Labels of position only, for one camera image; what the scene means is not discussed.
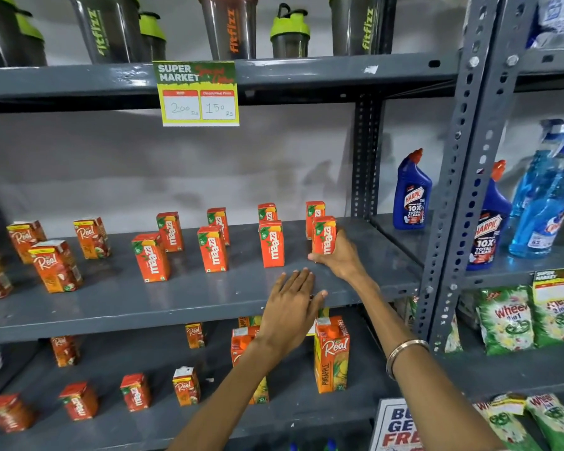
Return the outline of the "person's right hand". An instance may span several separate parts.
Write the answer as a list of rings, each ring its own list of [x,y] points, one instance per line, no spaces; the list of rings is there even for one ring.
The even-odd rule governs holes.
[[[341,227],[337,229],[336,247],[331,255],[333,256],[333,262],[325,266],[330,268],[338,278],[345,280],[352,287],[371,281],[361,263],[355,245]]]

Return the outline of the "person's left hand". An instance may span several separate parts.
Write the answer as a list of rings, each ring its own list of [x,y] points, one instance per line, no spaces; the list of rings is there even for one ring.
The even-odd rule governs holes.
[[[263,311],[262,323],[257,338],[275,354],[277,360],[284,358],[305,339],[314,319],[309,319],[309,303],[313,297],[315,275],[308,268],[304,291],[307,293],[306,303],[289,301],[289,278],[291,274],[282,273],[285,285],[280,296]]]

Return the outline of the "orange mango drink carton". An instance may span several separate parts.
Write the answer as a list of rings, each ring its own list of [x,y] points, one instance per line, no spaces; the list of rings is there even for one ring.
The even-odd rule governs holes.
[[[68,384],[59,399],[74,422],[92,419],[98,412],[98,397],[87,381]]]
[[[150,387],[144,373],[132,373],[124,376],[120,384],[120,391],[130,412],[150,408]]]
[[[311,251],[330,255],[336,247],[337,221],[334,216],[319,216],[313,219]]]
[[[19,394],[0,395],[0,428],[7,433],[25,431],[33,426],[36,413]]]

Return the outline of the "person's left forearm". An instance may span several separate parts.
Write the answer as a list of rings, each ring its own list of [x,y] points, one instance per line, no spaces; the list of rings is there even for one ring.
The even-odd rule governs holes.
[[[262,379],[287,354],[258,335],[166,451],[223,451]]]

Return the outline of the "person's right forearm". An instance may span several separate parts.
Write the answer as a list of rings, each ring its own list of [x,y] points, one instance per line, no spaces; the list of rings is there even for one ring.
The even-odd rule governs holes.
[[[504,444],[381,295],[374,280],[353,287],[363,303],[425,451],[503,451]]]

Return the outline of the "rows of small orange packs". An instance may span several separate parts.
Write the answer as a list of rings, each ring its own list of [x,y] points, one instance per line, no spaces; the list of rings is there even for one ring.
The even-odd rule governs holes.
[[[258,234],[265,268],[285,265],[285,236],[274,203],[257,207]],[[206,273],[227,272],[230,246],[226,209],[216,207],[207,211],[208,225],[197,231],[200,254]],[[157,214],[158,232],[138,234],[132,239],[132,248],[145,283],[167,281],[170,264],[167,253],[181,252],[185,243],[178,212]]]

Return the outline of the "blue toilet cleaner bottle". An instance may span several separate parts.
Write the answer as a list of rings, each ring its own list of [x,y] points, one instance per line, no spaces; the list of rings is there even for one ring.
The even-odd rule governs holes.
[[[418,167],[422,155],[423,149],[417,149],[398,167],[393,201],[393,226],[397,230],[419,230],[426,225],[432,180]]]
[[[494,261],[497,246],[512,211],[511,202],[497,188],[505,171],[506,161],[494,163],[468,257],[467,271],[488,268]]]

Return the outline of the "green detergent powder packet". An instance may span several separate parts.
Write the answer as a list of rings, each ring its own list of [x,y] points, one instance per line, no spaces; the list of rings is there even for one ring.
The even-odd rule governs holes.
[[[490,402],[474,402],[473,406],[502,440],[506,451],[542,451],[542,448],[520,422],[520,416],[497,411],[490,405]]]
[[[530,298],[535,347],[543,348],[564,343],[564,301],[535,305],[532,287]]]
[[[564,451],[564,405],[555,394],[527,397],[526,409],[549,444],[550,451]]]
[[[474,297],[488,356],[534,348],[535,337],[527,286],[482,288]]]
[[[451,331],[447,337],[444,353],[445,354],[456,354],[463,351],[460,337],[456,314],[453,315],[451,321]]]

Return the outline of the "white offer sign board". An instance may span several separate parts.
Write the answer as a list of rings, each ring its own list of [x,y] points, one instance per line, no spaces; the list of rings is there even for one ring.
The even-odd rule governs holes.
[[[368,451],[424,451],[405,399],[381,399]]]

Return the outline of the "grey metal shelving rack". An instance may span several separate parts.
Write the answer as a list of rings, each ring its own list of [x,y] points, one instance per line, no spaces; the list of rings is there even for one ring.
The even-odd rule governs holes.
[[[378,115],[382,101],[455,89],[468,20],[466,0],[383,0],[383,52],[301,59],[260,58],[234,62],[240,106],[356,105],[352,198],[348,229],[358,242],[373,235],[378,188]],[[153,66],[148,64],[53,65],[0,68],[0,113],[33,114],[144,111],[158,106]],[[233,318],[263,307],[272,273],[257,266],[260,252],[250,224],[233,235],[251,249],[237,250],[232,272],[211,275],[199,267],[198,247],[174,258],[173,278],[144,283],[131,251],[132,230],[115,234],[113,257],[82,261],[80,290],[49,294],[35,270],[15,268],[15,294],[0,300],[0,344],[66,334],[119,332]]]
[[[472,0],[470,4],[438,186],[441,196],[426,252],[426,268],[434,270],[436,288],[429,298],[420,291],[414,323],[414,333],[427,337],[430,353],[442,368],[463,290],[529,285],[536,271],[564,268],[564,248],[534,260],[512,257],[500,249],[489,269],[466,270],[521,68],[524,74],[564,75],[564,51],[526,50],[537,2]]]

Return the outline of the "green and yellow price sign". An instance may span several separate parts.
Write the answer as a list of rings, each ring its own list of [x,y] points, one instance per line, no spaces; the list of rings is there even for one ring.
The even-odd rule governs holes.
[[[240,125],[233,60],[157,60],[152,65],[164,127]]]

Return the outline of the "small yellow price tag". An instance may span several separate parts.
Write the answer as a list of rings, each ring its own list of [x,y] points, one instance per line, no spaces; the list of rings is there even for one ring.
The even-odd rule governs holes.
[[[564,301],[564,268],[536,271],[532,283],[535,305]]]
[[[523,416],[526,411],[527,395],[519,393],[499,394],[491,399],[490,405],[497,411]]]

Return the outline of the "blue glass cleaner spray bottle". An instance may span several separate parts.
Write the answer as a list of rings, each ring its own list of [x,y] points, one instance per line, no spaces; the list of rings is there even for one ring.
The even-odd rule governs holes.
[[[564,141],[536,181],[508,251],[519,258],[549,255],[564,223]]]
[[[538,147],[521,178],[512,200],[511,219],[519,218],[532,199],[535,182],[548,167],[551,158],[563,144],[564,120],[546,119],[541,121],[542,137]]]

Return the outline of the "row of grey shaker bottles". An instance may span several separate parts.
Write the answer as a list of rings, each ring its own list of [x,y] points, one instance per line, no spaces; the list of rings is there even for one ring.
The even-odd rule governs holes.
[[[140,0],[69,0],[93,64],[166,60],[160,16]],[[253,60],[258,0],[199,0],[213,60]],[[386,17],[391,0],[328,0],[334,56],[390,53]],[[274,58],[306,58],[311,38],[308,11],[281,3],[272,23]],[[14,0],[0,0],[0,68],[45,67],[45,40],[32,14]]]

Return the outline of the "white and blue plastic packets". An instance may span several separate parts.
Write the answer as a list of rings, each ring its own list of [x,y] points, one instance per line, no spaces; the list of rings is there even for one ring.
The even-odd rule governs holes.
[[[564,0],[538,0],[527,49],[564,49]]]

